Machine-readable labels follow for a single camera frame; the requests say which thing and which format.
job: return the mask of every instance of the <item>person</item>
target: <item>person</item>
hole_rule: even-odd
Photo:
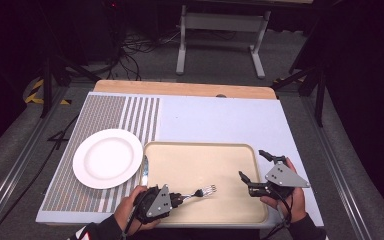
[[[287,166],[294,172],[296,169],[287,158]],[[71,236],[70,240],[109,240],[109,239],[175,239],[175,240],[196,240],[196,239],[259,239],[258,229],[163,229],[155,228],[160,220],[148,224],[141,224],[134,219],[125,233],[127,222],[133,210],[133,203],[136,197],[143,191],[145,186],[137,186],[128,197],[122,199],[113,215],[102,221],[100,224],[90,223]],[[277,209],[280,205],[284,216],[288,214],[285,205],[268,196],[263,196],[260,201],[268,206]],[[295,188],[292,195],[286,199],[291,208],[291,221],[288,227],[289,233],[294,240],[325,240],[328,239],[326,231],[317,228],[305,210],[305,196],[301,188]]]

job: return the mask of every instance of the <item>white plate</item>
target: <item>white plate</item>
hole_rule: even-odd
[[[73,158],[73,170],[84,185],[106,189],[129,180],[138,170],[143,147],[132,133],[107,129],[83,141]]]

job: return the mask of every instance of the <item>gray carpet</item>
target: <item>gray carpet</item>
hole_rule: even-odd
[[[266,78],[256,78],[247,46],[254,36],[236,34],[231,40],[221,40],[214,34],[189,33],[186,55],[185,74],[175,74],[178,44],[171,42],[150,53],[136,53],[140,76],[143,80],[177,81],[187,83],[210,83],[228,85],[269,86],[279,77],[287,77],[288,70],[299,49],[305,41],[300,33],[276,33],[268,31],[263,39],[261,59],[266,71]],[[136,69],[130,60],[122,62],[130,69]],[[110,78],[126,79],[126,71],[118,65]],[[63,130],[80,111],[86,94],[93,84],[83,78],[73,80],[66,89],[64,99],[72,100],[71,105],[57,105],[50,116],[43,134],[37,141],[32,157],[13,190],[3,212],[14,202],[28,185],[46,159],[53,143],[47,138]],[[341,172],[349,184],[361,215],[371,235],[371,239],[384,239],[384,201],[367,176],[364,168],[349,142],[335,109],[326,96],[323,112],[323,129],[315,129],[313,116],[305,111],[306,99],[296,93],[297,84],[293,83],[278,92],[279,99],[294,136],[298,151],[304,162],[316,200],[328,232],[329,239],[361,239],[352,226],[352,220],[338,191],[326,161],[326,153],[320,144],[317,131],[323,131],[338,160]],[[39,118],[41,105],[28,104],[27,109],[0,139],[0,183],[10,171],[13,162],[28,142],[35,125],[43,120]],[[35,223],[37,211],[44,198],[44,191],[49,185],[58,165],[66,143],[60,150],[54,151],[49,162],[26,195],[0,226],[0,239],[66,239],[79,226],[47,226]],[[273,239],[290,239],[286,230]]]

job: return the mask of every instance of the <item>fork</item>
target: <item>fork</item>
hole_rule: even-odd
[[[183,201],[191,197],[206,197],[217,191],[215,185],[206,186],[195,191],[193,194],[182,195]]]

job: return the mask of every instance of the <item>sleeve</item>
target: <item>sleeve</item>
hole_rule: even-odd
[[[118,226],[114,215],[100,224],[89,223],[68,240],[116,240],[122,239],[123,230]]]
[[[289,233],[294,240],[325,240],[328,239],[326,236],[326,231],[324,229],[316,227],[313,220],[310,218],[310,215],[305,216],[305,218],[291,223],[288,228]]]

